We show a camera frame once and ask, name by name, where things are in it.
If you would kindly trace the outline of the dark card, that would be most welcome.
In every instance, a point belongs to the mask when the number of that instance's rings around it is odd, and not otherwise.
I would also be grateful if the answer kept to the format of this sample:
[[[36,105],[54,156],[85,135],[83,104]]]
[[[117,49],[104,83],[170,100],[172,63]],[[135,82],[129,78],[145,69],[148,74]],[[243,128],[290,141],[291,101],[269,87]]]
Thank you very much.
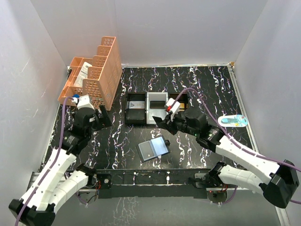
[[[150,109],[164,109],[165,101],[150,101]]]

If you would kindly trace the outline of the black leather card holder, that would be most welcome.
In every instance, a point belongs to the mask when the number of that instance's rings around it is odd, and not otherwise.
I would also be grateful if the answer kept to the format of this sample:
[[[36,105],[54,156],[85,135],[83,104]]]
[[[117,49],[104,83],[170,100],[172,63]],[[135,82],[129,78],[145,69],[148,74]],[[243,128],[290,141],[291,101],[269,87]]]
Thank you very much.
[[[159,136],[159,137],[147,140],[147,141],[150,142],[152,149],[154,151],[154,154],[155,154],[155,157],[153,157],[147,161],[150,161],[155,158],[161,158],[162,155],[170,153],[170,150],[169,150],[170,141],[166,140],[163,136]],[[138,145],[136,146],[136,148],[137,148],[138,154],[140,156],[140,160],[141,160],[141,162],[146,162],[146,161],[143,161],[143,159],[142,159]]]

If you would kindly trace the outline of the black credit card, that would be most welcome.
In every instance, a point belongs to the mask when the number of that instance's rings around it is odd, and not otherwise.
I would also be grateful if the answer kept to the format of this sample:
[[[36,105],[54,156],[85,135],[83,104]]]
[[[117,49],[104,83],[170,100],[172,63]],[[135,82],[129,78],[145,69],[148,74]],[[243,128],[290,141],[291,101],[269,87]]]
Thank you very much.
[[[155,157],[154,151],[153,151],[151,143],[149,141],[140,143],[138,145],[138,148],[139,148],[139,151],[140,151],[143,161],[147,161],[147,160]]]

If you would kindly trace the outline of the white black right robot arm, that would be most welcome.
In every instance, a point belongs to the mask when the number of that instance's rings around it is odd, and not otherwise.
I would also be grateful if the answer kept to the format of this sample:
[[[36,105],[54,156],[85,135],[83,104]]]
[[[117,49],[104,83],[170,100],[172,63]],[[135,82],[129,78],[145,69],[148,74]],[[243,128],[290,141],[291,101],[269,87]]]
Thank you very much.
[[[153,118],[156,125],[175,135],[178,131],[194,135],[201,147],[225,156],[243,166],[236,169],[224,162],[217,163],[199,182],[219,186],[247,188],[279,208],[286,208],[299,186],[297,167],[288,161],[271,160],[242,145],[222,128],[210,124],[197,108],[189,108],[164,119]]]

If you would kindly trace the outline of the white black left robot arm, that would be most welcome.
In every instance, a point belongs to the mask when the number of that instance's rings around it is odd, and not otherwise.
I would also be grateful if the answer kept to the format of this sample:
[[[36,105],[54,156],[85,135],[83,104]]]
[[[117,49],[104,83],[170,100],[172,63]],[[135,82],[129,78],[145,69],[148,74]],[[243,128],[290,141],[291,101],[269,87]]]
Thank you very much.
[[[93,107],[78,107],[73,123],[62,124],[59,145],[42,172],[19,199],[13,199],[9,210],[15,216],[15,225],[50,226],[58,210],[81,188],[92,185],[96,170],[86,164],[79,165],[64,182],[65,172],[88,145],[95,131],[112,125],[103,105],[99,111]]]

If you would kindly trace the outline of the card in left bin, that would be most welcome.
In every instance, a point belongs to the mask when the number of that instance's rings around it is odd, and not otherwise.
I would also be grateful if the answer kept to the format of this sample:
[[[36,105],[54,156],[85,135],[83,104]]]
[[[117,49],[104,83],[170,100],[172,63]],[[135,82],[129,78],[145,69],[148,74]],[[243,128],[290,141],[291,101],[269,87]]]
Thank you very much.
[[[128,102],[129,109],[145,109],[144,101],[129,101]]]

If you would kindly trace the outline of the black right bin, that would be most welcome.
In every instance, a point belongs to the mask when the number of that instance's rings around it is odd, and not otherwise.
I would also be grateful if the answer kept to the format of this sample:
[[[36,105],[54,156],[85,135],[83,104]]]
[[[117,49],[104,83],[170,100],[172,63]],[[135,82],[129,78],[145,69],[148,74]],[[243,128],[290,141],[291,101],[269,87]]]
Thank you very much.
[[[183,93],[173,93],[165,104],[167,115],[174,120],[175,118],[185,118],[185,111],[190,108],[190,96]]]

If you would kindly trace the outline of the black bin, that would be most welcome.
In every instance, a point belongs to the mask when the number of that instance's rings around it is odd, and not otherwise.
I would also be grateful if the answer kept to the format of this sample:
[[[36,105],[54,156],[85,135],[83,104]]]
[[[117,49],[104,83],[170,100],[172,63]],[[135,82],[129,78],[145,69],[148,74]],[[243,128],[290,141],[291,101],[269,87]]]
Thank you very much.
[[[173,93],[165,104],[167,115],[174,120],[175,118],[185,118],[185,111],[190,108],[190,96],[183,93]]]
[[[146,92],[127,92],[124,120],[127,125],[146,125]]]

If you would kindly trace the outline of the white middle bin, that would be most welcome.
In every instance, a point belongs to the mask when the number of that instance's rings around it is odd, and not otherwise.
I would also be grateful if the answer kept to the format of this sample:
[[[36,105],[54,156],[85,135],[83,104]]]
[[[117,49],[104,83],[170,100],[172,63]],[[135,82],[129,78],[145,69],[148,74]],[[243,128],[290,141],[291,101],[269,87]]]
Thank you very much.
[[[165,104],[168,101],[167,92],[147,92],[146,95],[146,124],[155,125],[153,116],[164,119],[167,112]]]

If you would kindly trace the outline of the black left bin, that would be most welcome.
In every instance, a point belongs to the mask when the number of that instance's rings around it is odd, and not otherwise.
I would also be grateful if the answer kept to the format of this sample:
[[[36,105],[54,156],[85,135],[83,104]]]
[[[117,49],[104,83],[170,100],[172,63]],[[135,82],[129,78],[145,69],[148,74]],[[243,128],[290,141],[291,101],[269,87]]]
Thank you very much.
[[[124,120],[127,125],[146,125],[146,92],[127,92]]]

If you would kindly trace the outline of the orange plastic desk organizer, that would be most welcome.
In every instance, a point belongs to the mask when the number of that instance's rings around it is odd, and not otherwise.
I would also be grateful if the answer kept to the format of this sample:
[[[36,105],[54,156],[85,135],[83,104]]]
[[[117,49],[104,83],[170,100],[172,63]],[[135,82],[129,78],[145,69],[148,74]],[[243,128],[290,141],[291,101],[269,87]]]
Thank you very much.
[[[84,64],[90,64],[87,77],[83,79],[82,85],[76,85]],[[71,73],[58,98],[59,103],[63,104],[66,97],[73,95],[89,95],[95,108],[104,105],[109,111],[122,75],[117,37],[103,36],[96,55],[92,58],[74,57],[70,67]]]

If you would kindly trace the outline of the white paper packet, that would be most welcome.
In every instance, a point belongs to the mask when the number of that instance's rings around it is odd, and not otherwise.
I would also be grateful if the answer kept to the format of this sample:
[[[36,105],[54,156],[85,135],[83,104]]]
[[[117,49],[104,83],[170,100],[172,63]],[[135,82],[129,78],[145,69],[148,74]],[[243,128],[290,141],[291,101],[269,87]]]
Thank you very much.
[[[83,80],[87,79],[88,75],[88,68],[91,67],[92,65],[88,62],[84,62],[83,66],[81,67],[79,74],[74,82],[74,86],[76,87],[82,87],[83,85]]]

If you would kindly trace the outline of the blue white blister pack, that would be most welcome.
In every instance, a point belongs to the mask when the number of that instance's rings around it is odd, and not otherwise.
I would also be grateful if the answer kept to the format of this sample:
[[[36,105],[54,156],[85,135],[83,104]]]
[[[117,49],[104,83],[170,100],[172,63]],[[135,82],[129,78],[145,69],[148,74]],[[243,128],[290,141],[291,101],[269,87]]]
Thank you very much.
[[[248,125],[248,119],[241,114],[225,115],[218,118],[218,123],[223,127],[242,128]]]

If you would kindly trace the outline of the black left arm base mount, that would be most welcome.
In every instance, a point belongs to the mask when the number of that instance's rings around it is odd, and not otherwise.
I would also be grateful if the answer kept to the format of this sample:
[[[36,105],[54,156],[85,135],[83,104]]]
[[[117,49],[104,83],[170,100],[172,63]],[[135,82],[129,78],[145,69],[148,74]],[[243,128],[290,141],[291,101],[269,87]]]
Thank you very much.
[[[101,189],[110,189],[111,188],[111,174],[108,173],[101,173],[97,174],[96,176],[96,189],[101,190]]]

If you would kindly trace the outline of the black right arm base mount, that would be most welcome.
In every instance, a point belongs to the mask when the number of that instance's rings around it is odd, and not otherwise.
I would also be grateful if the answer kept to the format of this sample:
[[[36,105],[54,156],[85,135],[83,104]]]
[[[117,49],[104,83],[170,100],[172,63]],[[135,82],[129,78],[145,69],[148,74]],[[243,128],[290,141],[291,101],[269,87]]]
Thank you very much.
[[[229,185],[223,183],[221,179],[215,175],[212,176],[209,173],[202,174],[196,173],[194,177],[188,178],[188,184],[193,185],[195,188],[219,188],[220,192],[225,192],[228,190]]]

